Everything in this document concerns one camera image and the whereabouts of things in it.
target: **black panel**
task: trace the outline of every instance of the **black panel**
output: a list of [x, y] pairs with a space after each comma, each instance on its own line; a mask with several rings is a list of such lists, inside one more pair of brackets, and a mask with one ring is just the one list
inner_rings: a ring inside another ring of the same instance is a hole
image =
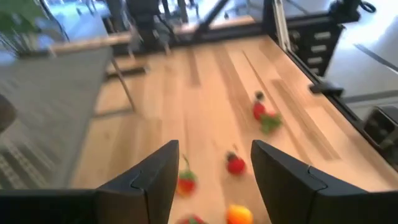
[[1, 223], [96, 223], [95, 190], [0, 191]]
[[143, 190], [131, 189], [129, 194], [100, 190], [96, 194], [96, 212], [99, 224], [149, 223]]
[[99, 189], [116, 191], [121, 194], [142, 192], [144, 194], [142, 197], [146, 198], [147, 210], [137, 214], [148, 216], [151, 224], [166, 224], [169, 220], [169, 212], [177, 185], [178, 157], [178, 141], [170, 141]]
[[334, 21], [320, 24], [307, 22], [295, 28], [288, 23], [292, 47], [314, 74], [324, 77], [343, 26]]
[[369, 193], [258, 140], [251, 159], [272, 224], [397, 223], [397, 191]]
[[326, 185], [308, 174], [307, 164], [262, 141], [252, 142], [251, 160], [271, 222], [306, 223], [316, 191]]

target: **wooden table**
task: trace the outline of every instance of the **wooden table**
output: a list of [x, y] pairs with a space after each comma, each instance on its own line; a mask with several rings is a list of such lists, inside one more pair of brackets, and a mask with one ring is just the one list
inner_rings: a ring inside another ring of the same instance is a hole
[[[309, 79], [267, 36], [177, 49], [140, 61], [151, 70], [127, 81], [137, 114], [93, 120], [74, 187], [97, 187], [178, 139], [199, 186], [190, 198], [175, 197], [170, 223], [187, 213], [225, 223], [231, 203], [250, 208], [255, 223], [270, 223], [249, 158], [251, 141], [262, 139], [365, 190], [398, 188], [396, 172], [324, 96], [309, 92]], [[283, 125], [268, 136], [251, 111], [259, 90], [267, 110], [283, 117]], [[104, 85], [97, 111], [123, 106], [128, 100], [119, 83]], [[226, 153], [233, 150], [248, 163], [241, 178], [225, 169]]]

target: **strawberry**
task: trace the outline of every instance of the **strawberry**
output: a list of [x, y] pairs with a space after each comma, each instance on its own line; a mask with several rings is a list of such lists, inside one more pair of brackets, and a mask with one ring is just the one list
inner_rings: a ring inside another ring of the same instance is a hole
[[227, 155], [227, 170], [230, 174], [241, 175], [246, 169], [243, 159], [236, 156], [235, 153], [229, 152]]
[[254, 118], [258, 121], [261, 120], [261, 115], [266, 113], [266, 107], [261, 102], [255, 102], [253, 106]]
[[256, 100], [253, 105], [253, 115], [258, 121], [261, 120], [261, 115], [266, 113], [266, 107], [261, 103], [262, 101], [264, 101], [264, 94], [260, 91], [256, 92]]
[[177, 193], [179, 193], [182, 196], [188, 196], [193, 193], [197, 186], [197, 177], [196, 175], [191, 171], [189, 167], [189, 162], [188, 159], [184, 156], [183, 157], [185, 162], [187, 163], [187, 169], [184, 171], [180, 172], [178, 175], [178, 180], [177, 180]]

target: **orange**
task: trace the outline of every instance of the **orange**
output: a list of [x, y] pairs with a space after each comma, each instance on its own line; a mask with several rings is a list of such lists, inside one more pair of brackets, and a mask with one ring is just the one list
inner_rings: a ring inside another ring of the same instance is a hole
[[240, 205], [230, 205], [226, 218], [228, 224], [253, 224], [253, 214]]

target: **cable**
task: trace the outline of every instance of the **cable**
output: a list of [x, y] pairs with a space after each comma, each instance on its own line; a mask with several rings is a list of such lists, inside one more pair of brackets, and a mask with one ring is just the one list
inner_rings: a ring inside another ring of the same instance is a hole
[[375, 13], [376, 12], [376, 7], [374, 7], [372, 4], [366, 2], [366, 1], [361, 1], [359, 6], [361, 6], [361, 8], [363, 10], [365, 10], [368, 13]]

